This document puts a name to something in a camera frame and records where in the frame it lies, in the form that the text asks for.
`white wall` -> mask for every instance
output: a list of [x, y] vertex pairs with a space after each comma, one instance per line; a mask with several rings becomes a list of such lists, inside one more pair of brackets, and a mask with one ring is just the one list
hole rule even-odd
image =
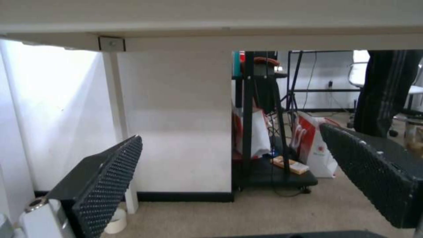
[[34, 189], [50, 190], [82, 158], [116, 142], [101, 54], [0, 46]]
[[[314, 53], [304, 53], [299, 68], [295, 89], [306, 89], [314, 64]], [[297, 65], [298, 53], [291, 55], [291, 84]], [[288, 70], [288, 52], [280, 51], [278, 60], [285, 71]], [[309, 89], [327, 89], [329, 81], [333, 81], [332, 89], [357, 89], [348, 82], [349, 65], [352, 63], [352, 52], [317, 53], [316, 66]], [[278, 79], [281, 97], [286, 94], [286, 79]], [[354, 99], [359, 92], [309, 92], [306, 109], [309, 108], [353, 108]], [[306, 93], [295, 93], [298, 108], [303, 108]]]
[[0, 213], [14, 223], [34, 193], [1, 51], [0, 153]]
[[119, 53], [138, 191], [231, 191], [231, 52]]

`chair wheel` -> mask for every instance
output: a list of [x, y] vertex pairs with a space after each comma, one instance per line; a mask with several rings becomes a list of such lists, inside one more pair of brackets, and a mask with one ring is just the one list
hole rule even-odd
[[389, 130], [389, 135], [392, 137], [397, 137], [398, 136], [398, 131], [396, 130]]
[[303, 194], [310, 194], [311, 193], [311, 189], [307, 186], [300, 187], [299, 189], [300, 189], [301, 193], [303, 193]]

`beige carpet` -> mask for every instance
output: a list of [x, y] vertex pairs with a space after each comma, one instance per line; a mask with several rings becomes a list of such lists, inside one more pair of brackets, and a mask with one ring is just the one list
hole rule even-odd
[[[332, 118], [342, 125], [348, 115]], [[401, 143], [404, 125], [395, 122]], [[292, 198], [271, 189], [246, 189], [233, 203], [142, 202], [128, 226], [103, 238], [213, 237], [333, 230], [369, 230], [391, 238], [411, 238], [413, 230], [392, 227], [339, 170], [335, 179], [319, 179], [311, 194]]]

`black pants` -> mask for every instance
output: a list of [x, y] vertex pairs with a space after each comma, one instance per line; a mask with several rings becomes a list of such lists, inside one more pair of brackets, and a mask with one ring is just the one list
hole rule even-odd
[[404, 107], [423, 51], [377, 50], [369, 54], [354, 129], [371, 136], [387, 137], [392, 118]]

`black baseboard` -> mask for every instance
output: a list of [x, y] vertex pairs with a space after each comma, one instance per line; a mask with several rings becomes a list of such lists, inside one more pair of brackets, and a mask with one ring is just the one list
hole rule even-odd
[[35, 197], [46, 196], [49, 191], [34, 191]]
[[[35, 197], [47, 193], [34, 191]], [[137, 192], [137, 197], [140, 202], [233, 202], [231, 192]]]
[[298, 109], [299, 111], [305, 112], [345, 112], [348, 111], [350, 113], [354, 112], [353, 108], [305, 108], [305, 109]]

